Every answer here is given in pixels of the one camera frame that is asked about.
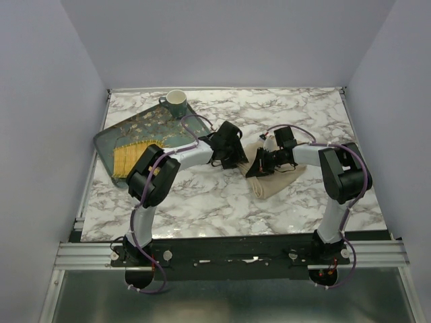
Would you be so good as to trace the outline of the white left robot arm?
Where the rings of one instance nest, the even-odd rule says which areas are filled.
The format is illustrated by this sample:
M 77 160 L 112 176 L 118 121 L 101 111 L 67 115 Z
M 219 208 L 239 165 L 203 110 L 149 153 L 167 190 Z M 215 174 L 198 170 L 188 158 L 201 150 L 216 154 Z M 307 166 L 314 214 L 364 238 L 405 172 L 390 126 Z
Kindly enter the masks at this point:
M 135 266 L 151 258 L 152 225 L 157 206 L 167 197 L 176 175 L 193 166 L 219 161 L 224 169 L 247 162 L 240 139 L 242 131 L 225 121 L 208 135 L 195 137 L 192 143 L 173 148 L 151 144 L 145 149 L 127 176 L 128 193 L 138 200 L 123 238 L 126 257 Z

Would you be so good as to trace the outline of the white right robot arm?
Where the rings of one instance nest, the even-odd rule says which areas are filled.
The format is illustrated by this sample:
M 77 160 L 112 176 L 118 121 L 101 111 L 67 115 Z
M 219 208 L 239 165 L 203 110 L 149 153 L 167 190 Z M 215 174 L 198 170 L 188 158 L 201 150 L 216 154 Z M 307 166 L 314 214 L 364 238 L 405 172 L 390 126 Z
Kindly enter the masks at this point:
M 247 178 L 264 177 L 275 173 L 275 169 L 286 164 L 300 164 L 321 169 L 325 191 L 329 196 L 323 220 L 313 233 L 310 257 L 323 264 L 331 259 L 344 245 L 344 229 L 353 206 L 372 187 L 372 177 L 355 143 L 322 144 L 308 131 L 311 141 L 299 144 L 294 137 L 293 125 L 281 124 L 272 127 L 278 149 L 269 151 L 259 148 Z

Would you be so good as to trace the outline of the beige cloth napkin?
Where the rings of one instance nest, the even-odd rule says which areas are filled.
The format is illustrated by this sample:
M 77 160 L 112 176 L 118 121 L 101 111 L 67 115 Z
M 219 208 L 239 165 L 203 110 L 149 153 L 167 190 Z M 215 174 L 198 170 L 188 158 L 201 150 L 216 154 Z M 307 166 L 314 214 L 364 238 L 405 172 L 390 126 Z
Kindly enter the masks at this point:
M 251 165 L 253 164 L 258 148 L 262 148 L 263 143 L 257 141 L 250 143 L 244 148 L 248 162 L 238 164 L 240 173 L 246 176 Z M 268 199 L 269 197 L 281 192 L 287 186 L 295 182 L 306 171 L 306 165 L 299 165 L 296 168 L 292 166 L 282 166 L 280 172 L 274 172 L 268 176 L 246 178 L 253 194 L 258 199 Z

